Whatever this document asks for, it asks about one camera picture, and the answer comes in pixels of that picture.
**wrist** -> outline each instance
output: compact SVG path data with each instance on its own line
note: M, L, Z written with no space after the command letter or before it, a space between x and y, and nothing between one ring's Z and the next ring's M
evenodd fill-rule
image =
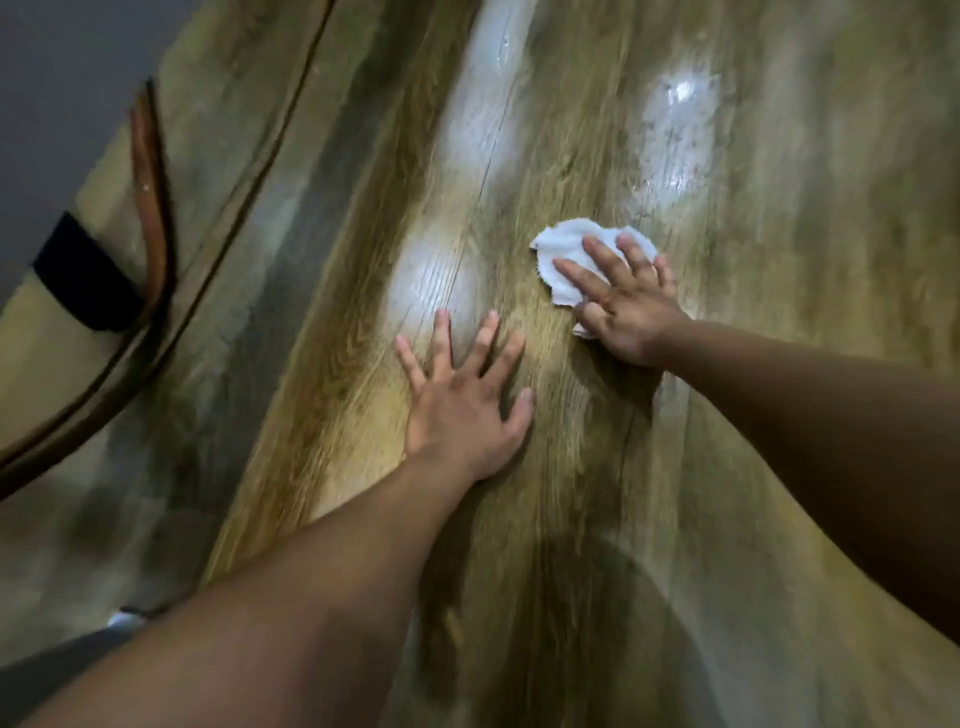
M457 457L450 448L440 445L427 445L408 455L407 461L414 467L430 473L437 484L453 491L469 490L477 478L473 468L464 458Z
M700 322L684 315L678 316L650 341L650 363L656 369L671 372L677 356L684 349L687 341Z

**white cloth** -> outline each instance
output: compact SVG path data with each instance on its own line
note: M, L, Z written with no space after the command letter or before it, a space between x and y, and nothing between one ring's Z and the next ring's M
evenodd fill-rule
M584 238L592 235L626 261L623 254L616 249L616 236L621 232L627 232L633 236L648 260L657 257L657 249L654 244L633 228L629 226L626 228L601 228L586 217L564 220L553 228L547 228L534 239L530 247L537 251L537 272L540 273L543 282L550 286L551 301L554 305L574 306L584 299L584 295L553 267L554 258L569 258L587 270L593 271L603 280L607 280L607 277L597 269L593 259L584 251ZM587 339L592 338L592 335L580 324L573 328L573 333Z

